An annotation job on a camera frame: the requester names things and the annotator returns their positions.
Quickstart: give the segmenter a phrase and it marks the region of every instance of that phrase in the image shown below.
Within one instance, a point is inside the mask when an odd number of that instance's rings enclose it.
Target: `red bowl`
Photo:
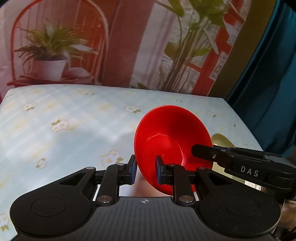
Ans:
[[[195,171],[197,167],[211,169],[213,162],[191,154],[194,144],[213,146],[211,137],[200,119],[179,106],[159,106],[143,117],[136,130],[134,151],[138,167],[154,188],[172,195],[172,186],[157,183],[155,157],[160,155],[165,164],[179,164],[186,170]]]

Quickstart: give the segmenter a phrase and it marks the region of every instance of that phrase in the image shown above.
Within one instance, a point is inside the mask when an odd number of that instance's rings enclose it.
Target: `floral tablecloth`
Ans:
[[[0,240],[16,235],[9,209],[17,197],[87,166],[127,163],[142,117],[167,104],[190,110],[211,136],[220,133],[237,147],[261,150],[219,98],[87,85],[9,90],[0,105]],[[136,187],[122,186],[120,195],[132,195]]]

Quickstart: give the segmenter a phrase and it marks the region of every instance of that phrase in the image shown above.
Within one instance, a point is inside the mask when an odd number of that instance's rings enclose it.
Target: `round button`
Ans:
[[[44,197],[36,200],[31,210],[41,217],[52,217],[60,214],[66,208],[64,200],[57,197]]]
[[[193,201],[193,197],[191,197],[189,195],[184,195],[184,196],[179,197],[179,200],[184,203],[189,203],[189,202]]]
[[[259,211],[260,205],[257,201],[248,197],[233,197],[226,201],[225,208],[235,216],[249,217]]]
[[[101,203],[109,203],[112,201],[112,198],[108,195],[102,195],[98,197],[98,201]]]

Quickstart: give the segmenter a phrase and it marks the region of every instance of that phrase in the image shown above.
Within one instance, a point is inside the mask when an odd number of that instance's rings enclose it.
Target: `curtain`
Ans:
[[[276,2],[248,66],[226,101],[264,151],[289,157],[296,130],[296,12]]]

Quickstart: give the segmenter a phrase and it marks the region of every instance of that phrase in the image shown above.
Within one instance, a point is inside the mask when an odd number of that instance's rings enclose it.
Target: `screw head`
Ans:
[[[193,197],[189,196],[189,195],[183,195],[181,197],[179,197],[179,200],[181,202],[184,202],[184,203],[189,203],[189,202],[193,202]]]
[[[97,200],[98,202],[101,202],[101,203],[109,203],[112,201],[112,198],[108,195],[102,195],[102,196],[99,196]]]

